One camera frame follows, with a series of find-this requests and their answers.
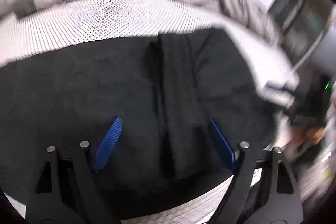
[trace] green light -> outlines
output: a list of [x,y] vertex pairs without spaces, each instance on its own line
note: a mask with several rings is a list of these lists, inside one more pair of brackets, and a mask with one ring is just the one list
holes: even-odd
[[324,91],[327,90],[327,88],[329,87],[329,84],[330,84],[330,81],[329,81],[328,84],[325,86]]

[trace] white textured surface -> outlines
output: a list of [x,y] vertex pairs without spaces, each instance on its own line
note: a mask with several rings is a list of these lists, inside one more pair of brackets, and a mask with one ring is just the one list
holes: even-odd
[[[212,26],[224,28],[231,36],[251,70],[259,94],[266,96],[263,86],[267,81],[297,85],[297,75],[289,74],[291,65],[282,50],[269,46],[229,18],[172,0],[79,0],[23,19],[9,15],[0,22],[0,63],[92,40],[190,33]],[[277,93],[267,97],[278,103],[286,101]],[[254,181],[259,178],[260,171],[256,171]],[[196,223],[216,209],[230,181],[176,208],[123,223]],[[25,214],[24,206],[16,208]]]

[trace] black cloth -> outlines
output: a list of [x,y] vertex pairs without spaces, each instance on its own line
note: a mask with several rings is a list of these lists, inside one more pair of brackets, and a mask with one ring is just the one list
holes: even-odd
[[93,41],[0,69],[0,185],[25,203],[48,146],[99,145],[113,116],[123,130],[95,175],[121,219],[195,198],[227,179],[207,132],[263,149],[272,113],[224,30]]

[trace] screw head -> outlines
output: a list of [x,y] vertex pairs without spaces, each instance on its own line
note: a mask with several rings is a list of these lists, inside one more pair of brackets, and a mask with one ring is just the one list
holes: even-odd
[[241,142],[241,143],[240,143],[240,146],[241,146],[242,148],[246,149],[246,148],[249,148],[249,147],[250,147],[250,144],[249,144],[248,142]]
[[79,145],[81,146],[81,148],[85,148],[89,146],[89,142],[88,141],[82,141]]
[[55,146],[53,146],[53,145],[49,146],[49,147],[47,148],[47,151],[48,151],[49,153],[54,152],[54,151],[55,151]]
[[278,147],[278,146],[275,146],[275,147],[274,147],[274,151],[275,151],[276,153],[281,153],[281,152],[282,152],[282,149],[281,149],[280,147]]

